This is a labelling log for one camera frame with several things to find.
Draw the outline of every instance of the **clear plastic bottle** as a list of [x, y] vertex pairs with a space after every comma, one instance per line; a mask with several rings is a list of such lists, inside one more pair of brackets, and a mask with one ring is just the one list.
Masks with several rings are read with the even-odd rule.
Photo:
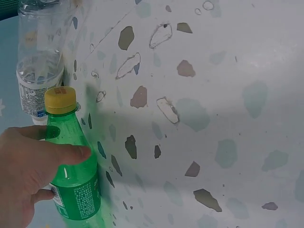
[[[46, 141], [56, 144], [89, 146], [75, 111], [75, 90], [50, 89], [45, 94], [48, 114]], [[97, 156], [79, 165], [61, 165], [50, 184], [54, 202], [68, 228], [104, 228], [97, 178]]]
[[62, 47], [76, 5], [72, 0], [20, 0], [16, 74], [21, 106], [33, 122], [45, 125], [44, 93], [61, 84]]

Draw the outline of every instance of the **bottle cap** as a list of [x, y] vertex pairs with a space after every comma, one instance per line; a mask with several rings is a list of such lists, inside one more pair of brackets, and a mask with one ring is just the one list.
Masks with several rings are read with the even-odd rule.
[[75, 89], [56, 87], [45, 93], [46, 112], [54, 115], [67, 114], [77, 108]]

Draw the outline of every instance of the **bottle neck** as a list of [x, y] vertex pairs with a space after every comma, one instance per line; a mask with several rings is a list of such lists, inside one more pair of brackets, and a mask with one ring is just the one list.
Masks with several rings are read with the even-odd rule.
[[48, 115], [48, 119], [56, 119], [56, 121], [60, 121], [60, 120], [62, 120], [62, 121], [66, 121], [66, 120], [69, 120], [69, 119], [71, 119], [71, 118], [76, 118], [77, 119], [77, 117], [76, 117], [76, 110], [77, 109], [75, 109], [75, 110], [73, 110], [73, 111], [71, 111], [71, 112], [69, 112], [69, 113], [65, 113], [65, 114], [60, 114], [60, 115], [57, 115], [57, 114], [51, 114], [51, 113], [47, 113], [47, 115]]

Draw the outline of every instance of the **empty water bottle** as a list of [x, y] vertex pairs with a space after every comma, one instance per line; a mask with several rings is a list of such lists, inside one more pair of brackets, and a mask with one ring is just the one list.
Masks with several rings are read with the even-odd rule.
[[20, 0], [17, 78], [21, 106], [38, 125], [47, 123], [44, 93], [61, 84], [62, 47], [77, 5], [72, 0]]

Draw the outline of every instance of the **chipped wall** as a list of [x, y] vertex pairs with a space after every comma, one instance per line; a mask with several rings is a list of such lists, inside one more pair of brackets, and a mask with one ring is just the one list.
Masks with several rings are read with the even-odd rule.
[[106, 227], [304, 219], [304, 3], [94, 0], [65, 50]]

